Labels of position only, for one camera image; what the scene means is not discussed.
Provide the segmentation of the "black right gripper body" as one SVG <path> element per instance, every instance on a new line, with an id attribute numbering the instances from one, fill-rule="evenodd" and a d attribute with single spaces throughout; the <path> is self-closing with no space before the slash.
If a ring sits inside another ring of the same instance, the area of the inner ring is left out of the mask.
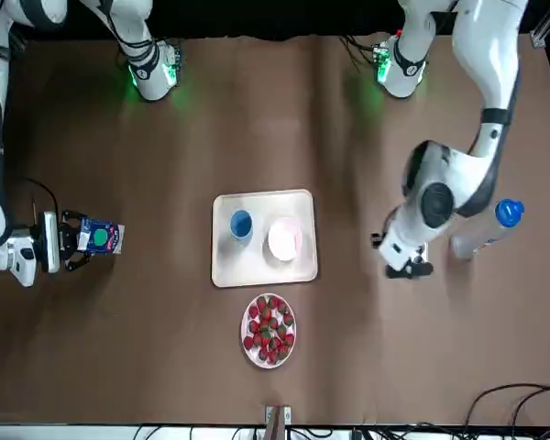
<path id="1" fill-rule="evenodd" d="M 69 260 L 78 251 L 80 229 L 69 223 L 61 223 L 59 230 L 60 259 Z"/>

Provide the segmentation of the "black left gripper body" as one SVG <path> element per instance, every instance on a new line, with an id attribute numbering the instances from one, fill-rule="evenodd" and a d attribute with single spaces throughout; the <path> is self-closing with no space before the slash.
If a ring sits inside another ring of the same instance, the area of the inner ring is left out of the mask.
<path id="1" fill-rule="evenodd" d="M 385 267 L 385 275 L 388 279 L 419 279 L 430 276 L 433 271 L 434 266 L 422 257 L 410 258 L 400 270 L 395 270 L 389 265 Z"/>

